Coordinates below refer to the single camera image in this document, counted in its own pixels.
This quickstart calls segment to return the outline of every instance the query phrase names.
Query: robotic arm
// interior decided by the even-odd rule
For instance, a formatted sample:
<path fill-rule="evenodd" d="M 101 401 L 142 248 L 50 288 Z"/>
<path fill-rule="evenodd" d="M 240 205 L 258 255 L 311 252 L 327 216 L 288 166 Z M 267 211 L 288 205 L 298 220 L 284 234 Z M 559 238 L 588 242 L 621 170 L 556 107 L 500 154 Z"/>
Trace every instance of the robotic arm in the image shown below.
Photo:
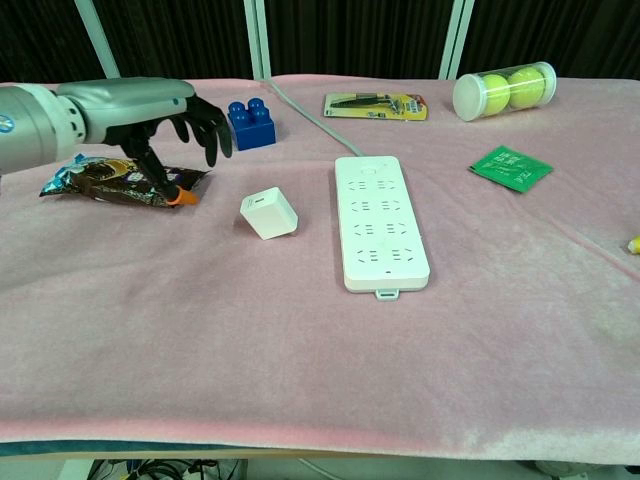
<path fill-rule="evenodd" d="M 209 166 L 218 140 L 231 156 L 224 114 L 182 80 L 92 80 L 65 83 L 56 92 L 33 84 L 0 87 L 0 176 L 68 158 L 81 143 L 119 145 L 170 204 L 195 203 L 193 194 L 168 180 L 149 145 L 167 119 L 183 142 L 191 127 Z"/>

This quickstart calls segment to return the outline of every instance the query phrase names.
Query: power strip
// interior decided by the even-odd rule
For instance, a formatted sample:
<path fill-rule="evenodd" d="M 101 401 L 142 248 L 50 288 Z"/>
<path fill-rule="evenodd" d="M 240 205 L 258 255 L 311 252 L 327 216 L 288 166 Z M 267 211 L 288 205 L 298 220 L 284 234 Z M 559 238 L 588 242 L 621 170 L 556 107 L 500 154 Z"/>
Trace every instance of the power strip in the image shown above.
<path fill-rule="evenodd" d="M 429 262 L 395 157 L 336 160 L 344 284 L 396 300 L 429 281 Z"/>

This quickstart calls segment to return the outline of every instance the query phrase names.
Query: green packet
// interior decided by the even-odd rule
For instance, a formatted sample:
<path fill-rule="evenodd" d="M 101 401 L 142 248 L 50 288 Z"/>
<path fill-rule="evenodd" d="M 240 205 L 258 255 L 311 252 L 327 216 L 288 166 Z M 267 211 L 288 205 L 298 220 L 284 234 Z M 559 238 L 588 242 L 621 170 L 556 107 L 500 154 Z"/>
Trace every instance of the green packet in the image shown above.
<path fill-rule="evenodd" d="M 469 167 L 473 173 L 518 192 L 526 192 L 553 170 L 551 165 L 500 146 Z"/>

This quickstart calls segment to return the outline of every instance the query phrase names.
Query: pink blanket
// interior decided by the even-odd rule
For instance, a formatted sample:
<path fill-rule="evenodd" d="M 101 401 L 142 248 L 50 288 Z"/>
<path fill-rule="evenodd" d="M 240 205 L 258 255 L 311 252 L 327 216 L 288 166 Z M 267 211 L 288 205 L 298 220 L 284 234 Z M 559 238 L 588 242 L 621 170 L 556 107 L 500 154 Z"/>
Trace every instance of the pink blanket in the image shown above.
<path fill-rule="evenodd" d="M 427 122 L 327 119 L 405 171 L 429 285 L 342 284 L 333 162 L 350 155 L 245 80 L 278 143 L 221 158 L 195 208 L 38 198 L 58 165 L 2 179 L 0 441 L 118 439 L 457 458 L 640 462 L 640 84 L 560 79 L 545 108 L 464 123 L 452 82 L 286 76 L 422 94 Z M 205 168 L 170 125 L 168 165 Z M 498 145 L 555 167 L 521 195 L 467 171 Z M 87 147 L 90 154 L 115 154 Z M 297 236 L 260 240 L 241 199 L 279 186 Z"/>

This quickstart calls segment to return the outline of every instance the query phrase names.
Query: blue lego brick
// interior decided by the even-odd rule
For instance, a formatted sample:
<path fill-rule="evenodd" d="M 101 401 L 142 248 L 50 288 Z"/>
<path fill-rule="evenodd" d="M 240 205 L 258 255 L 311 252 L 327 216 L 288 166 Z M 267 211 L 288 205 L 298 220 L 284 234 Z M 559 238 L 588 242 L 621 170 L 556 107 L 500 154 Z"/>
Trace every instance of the blue lego brick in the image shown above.
<path fill-rule="evenodd" d="M 238 150 L 276 143 L 276 128 L 262 99 L 252 98 L 247 106 L 241 102 L 229 104 L 227 116 Z"/>

